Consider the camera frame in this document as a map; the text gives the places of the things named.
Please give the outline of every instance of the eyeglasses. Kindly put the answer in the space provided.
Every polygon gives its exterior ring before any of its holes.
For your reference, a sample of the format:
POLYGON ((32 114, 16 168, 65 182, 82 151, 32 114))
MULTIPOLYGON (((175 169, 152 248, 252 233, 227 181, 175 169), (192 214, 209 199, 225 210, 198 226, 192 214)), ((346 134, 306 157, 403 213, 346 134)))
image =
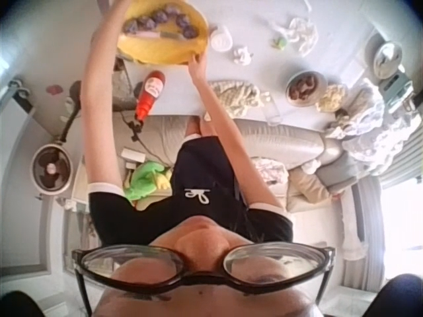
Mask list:
POLYGON ((180 286, 226 285, 246 295, 272 293, 308 281, 322 273, 318 304, 334 266, 334 248, 265 242, 234 248, 220 261, 217 271, 191 272, 183 254, 156 246, 115 245, 94 250, 74 250, 72 258, 85 308, 91 306, 83 275, 97 283, 139 295, 141 299, 180 286))

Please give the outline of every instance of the curtain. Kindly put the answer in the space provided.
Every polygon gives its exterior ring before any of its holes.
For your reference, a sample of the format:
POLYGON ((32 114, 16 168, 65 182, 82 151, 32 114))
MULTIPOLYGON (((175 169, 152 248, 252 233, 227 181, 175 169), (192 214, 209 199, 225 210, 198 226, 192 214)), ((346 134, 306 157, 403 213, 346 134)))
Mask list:
POLYGON ((368 176, 352 186, 352 192, 358 233, 369 248, 364 259, 345 261, 342 285, 363 291, 378 292, 385 276, 381 184, 377 177, 368 176))
POLYGON ((423 123, 404 143, 392 165, 379 176, 382 188, 389 188, 422 175, 423 123))

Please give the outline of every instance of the eyeglass lens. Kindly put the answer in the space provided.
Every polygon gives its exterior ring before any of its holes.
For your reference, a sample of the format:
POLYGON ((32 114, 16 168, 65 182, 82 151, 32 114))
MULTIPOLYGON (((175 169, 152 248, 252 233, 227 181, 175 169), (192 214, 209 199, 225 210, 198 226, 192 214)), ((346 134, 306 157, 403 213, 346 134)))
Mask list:
MULTIPOLYGON (((237 248, 223 261, 224 270, 242 282, 269 285, 308 273, 322 263, 323 253, 306 246, 272 242, 237 248)), ((168 250, 148 246, 112 246, 87 254, 89 271, 132 284, 159 284, 184 269, 183 260, 168 250)))

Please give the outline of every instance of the purple food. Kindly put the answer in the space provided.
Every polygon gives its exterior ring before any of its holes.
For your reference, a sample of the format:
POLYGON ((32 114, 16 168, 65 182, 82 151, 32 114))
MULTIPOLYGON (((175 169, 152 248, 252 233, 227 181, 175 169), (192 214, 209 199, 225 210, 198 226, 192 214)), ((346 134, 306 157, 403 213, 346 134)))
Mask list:
POLYGON ((186 39, 190 40, 190 39, 198 37, 198 30, 194 28, 192 25, 188 25, 184 27, 184 29, 182 30, 182 35, 186 39))
POLYGON ((168 21, 168 16, 166 14, 166 12, 164 12, 163 10, 157 10, 155 12, 153 12, 153 14, 151 15, 151 18, 157 23, 166 23, 168 21))
POLYGON ((186 28, 190 24, 191 22, 190 18, 188 18, 188 15, 181 14, 176 17, 176 25, 180 28, 186 28))
POLYGON ((124 33, 125 34, 135 34, 138 31, 138 24, 136 19, 131 19, 125 22, 124 24, 124 33))
POLYGON ((157 26, 154 20, 146 15, 143 15, 137 19, 138 27, 141 30, 151 31, 154 30, 157 26))
POLYGON ((168 3, 163 10, 168 17, 175 17, 180 14, 180 9, 175 3, 168 3))

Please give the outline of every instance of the yellow plate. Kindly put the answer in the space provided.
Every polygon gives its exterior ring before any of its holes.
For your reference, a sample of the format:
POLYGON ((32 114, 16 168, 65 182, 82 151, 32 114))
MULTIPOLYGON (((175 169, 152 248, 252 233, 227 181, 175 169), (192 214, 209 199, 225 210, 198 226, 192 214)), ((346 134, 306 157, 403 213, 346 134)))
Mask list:
MULTIPOLYGON (((181 12, 188 15, 191 25, 198 29, 198 37, 192 40, 173 40, 170 38, 131 38, 121 36, 118 42, 120 53, 134 61, 148 64, 183 64, 187 63, 192 54, 203 53, 207 48, 208 26, 204 17, 188 3, 179 0, 137 0, 133 1, 126 12, 125 20, 150 15, 153 11, 163 8, 167 3, 175 3, 181 12)), ((160 24, 156 31, 181 33, 174 18, 168 23, 160 24)))

